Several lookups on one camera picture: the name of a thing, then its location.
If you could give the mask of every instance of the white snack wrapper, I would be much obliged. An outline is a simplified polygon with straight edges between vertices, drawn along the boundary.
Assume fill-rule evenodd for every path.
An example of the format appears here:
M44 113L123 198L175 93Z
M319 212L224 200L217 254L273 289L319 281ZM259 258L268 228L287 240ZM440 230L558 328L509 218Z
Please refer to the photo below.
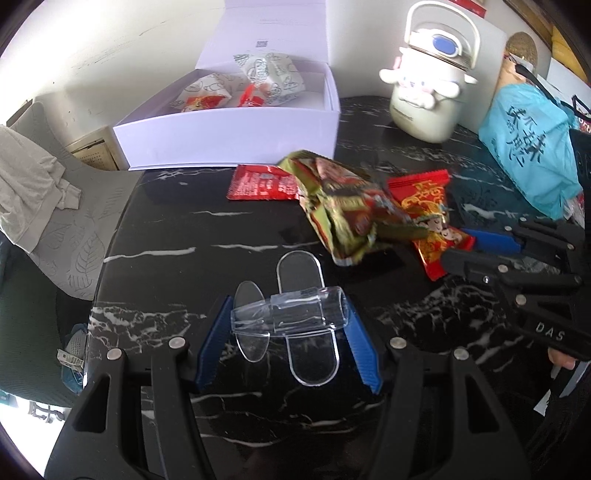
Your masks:
M234 60L263 94L265 105L281 105L305 90L304 79L284 53L241 54Z
M230 101L230 98L232 98L235 92L243 91L248 85L249 81L245 75L212 73L185 87L177 99L168 105L177 110L184 111L187 100L192 97L220 95L225 98L216 107L221 107Z

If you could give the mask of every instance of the cinnamoroll figure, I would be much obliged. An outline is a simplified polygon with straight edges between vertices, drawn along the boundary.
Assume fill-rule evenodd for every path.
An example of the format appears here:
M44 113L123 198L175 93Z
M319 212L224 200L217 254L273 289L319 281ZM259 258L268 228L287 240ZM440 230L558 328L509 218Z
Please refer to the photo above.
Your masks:
M400 57L396 59L394 69L383 69L379 77L385 83L398 84L398 97L419 108L432 110L437 99L434 93L444 98L457 98L460 86L456 82L432 78L421 70L400 66Z

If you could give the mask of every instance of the red snack package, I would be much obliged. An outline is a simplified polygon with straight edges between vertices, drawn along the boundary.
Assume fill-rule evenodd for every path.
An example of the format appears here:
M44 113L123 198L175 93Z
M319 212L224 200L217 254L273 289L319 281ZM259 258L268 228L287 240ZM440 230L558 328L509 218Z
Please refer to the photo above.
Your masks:
M392 196L419 225L429 228L427 238L413 240L427 276L437 280L446 274L439 261L448 248L471 250L476 239L448 225L445 185L449 183L447 170L430 171L388 180Z
M185 102L182 112L196 112L198 110L208 110L217 107L221 101L227 100L225 95L207 95L199 97L189 97Z
M296 178L274 165L238 165L228 200L297 200Z

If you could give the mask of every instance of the clear plastic object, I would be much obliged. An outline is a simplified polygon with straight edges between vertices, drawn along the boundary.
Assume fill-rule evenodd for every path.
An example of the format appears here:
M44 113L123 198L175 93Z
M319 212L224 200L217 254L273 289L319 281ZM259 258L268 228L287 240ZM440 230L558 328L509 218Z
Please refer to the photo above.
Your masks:
M339 369L335 330L347 325L349 308L340 287L325 287L314 255L294 251L277 264L279 294L264 299L255 283L240 284L232 332L242 355L260 361L269 339L285 338L291 373L309 387L334 378Z

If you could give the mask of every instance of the hand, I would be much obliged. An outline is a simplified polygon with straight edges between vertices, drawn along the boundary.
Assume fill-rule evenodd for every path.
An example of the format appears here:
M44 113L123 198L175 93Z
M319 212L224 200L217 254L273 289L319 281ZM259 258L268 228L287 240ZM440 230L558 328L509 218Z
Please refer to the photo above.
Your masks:
M558 365L567 370L574 369L574 363L576 360L573 357L566 355L566 353L559 352L553 348L548 348L548 357L554 365Z

